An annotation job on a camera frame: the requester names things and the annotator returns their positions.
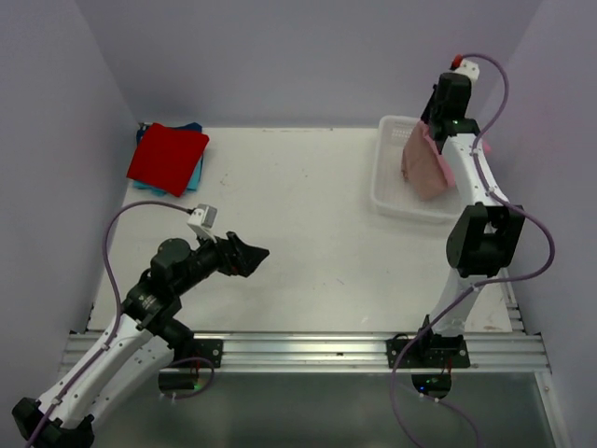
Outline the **beige t shirt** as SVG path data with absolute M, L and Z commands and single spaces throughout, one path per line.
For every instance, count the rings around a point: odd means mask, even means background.
M 422 201 L 430 201 L 455 186 L 450 167 L 421 120 L 403 148 L 401 173 Z

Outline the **white plastic basket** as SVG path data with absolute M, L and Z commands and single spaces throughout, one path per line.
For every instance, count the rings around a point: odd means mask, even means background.
M 430 224 L 453 222 L 462 212 L 455 189 L 424 202 L 401 174 L 403 148 L 417 121 L 416 118 L 404 116 L 381 118 L 372 167 L 371 203 L 379 215 L 387 217 Z

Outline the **pink t shirt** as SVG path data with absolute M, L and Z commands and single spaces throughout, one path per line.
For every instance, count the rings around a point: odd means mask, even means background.
M 455 187 L 455 178 L 445 158 L 439 154 L 436 142 L 430 137 L 427 125 L 417 123 L 418 143 L 411 153 L 411 169 L 416 190 L 428 201 Z

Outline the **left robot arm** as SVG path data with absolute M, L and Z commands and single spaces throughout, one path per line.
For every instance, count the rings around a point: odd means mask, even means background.
M 175 315 L 181 297 L 212 273 L 248 277 L 270 254 L 230 231 L 192 248 L 164 241 L 91 349 L 53 387 L 13 408 L 29 447 L 90 447 L 95 430 L 159 370 L 193 361 L 194 334 Z

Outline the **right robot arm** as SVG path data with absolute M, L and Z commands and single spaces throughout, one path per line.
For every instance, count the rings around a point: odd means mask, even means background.
M 465 322 L 480 292 L 513 259 L 524 217 L 494 197 L 479 126 L 466 117 L 473 81 L 453 70 L 442 74 L 422 115 L 429 135 L 454 176 L 463 211 L 446 243 L 451 267 L 433 312 L 425 317 L 404 364 L 414 368 L 467 368 Z

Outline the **dark blue folded t shirt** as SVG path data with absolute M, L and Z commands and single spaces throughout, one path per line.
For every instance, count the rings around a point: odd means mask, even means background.
M 141 142 L 144 134 L 146 133 L 147 129 L 150 126 L 151 126 L 151 123 L 145 123 L 145 122 L 143 122 L 143 123 L 139 124 L 139 127 L 138 127 L 138 129 L 136 131 L 136 134 L 135 134 L 135 143 L 136 143 L 136 145 L 139 145 L 139 143 Z

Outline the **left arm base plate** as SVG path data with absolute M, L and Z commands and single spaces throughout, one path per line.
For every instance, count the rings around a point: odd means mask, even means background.
M 187 364 L 191 369 L 199 369 L 201 366 L 206 366 L 204 361 L 197 360 L 197 357 L 207 359 L 210 361 L 215 369 L 221 366 L 221 360 L 224 353 L 224 341 L 221 339 L 194 339 L 190 343 L 188 357 L 193 357 L 193 360 Z

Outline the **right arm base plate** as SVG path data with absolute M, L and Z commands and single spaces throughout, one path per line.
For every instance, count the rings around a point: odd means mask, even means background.
M 389 368 L 394 367 L 396 359 L 412 338 L 406 333 L 398 333 L 385 341 Z M 399 369 L 467 369 L 470 366 L 463 335 L 444 337 L 433 331 L 417 340 L 398 362 Z

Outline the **aluminium mounting rail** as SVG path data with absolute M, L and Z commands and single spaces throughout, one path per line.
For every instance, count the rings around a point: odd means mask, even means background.
M 465 335 L 471 366 L 463 373 L 536 373 L 550 370 L 540 336 L 525 333 L 511 287 L 486 287 Z M 391 332 L 197 332 L 223 349 L 222 372 L 383 373 L 390 370 L 385 341 Z

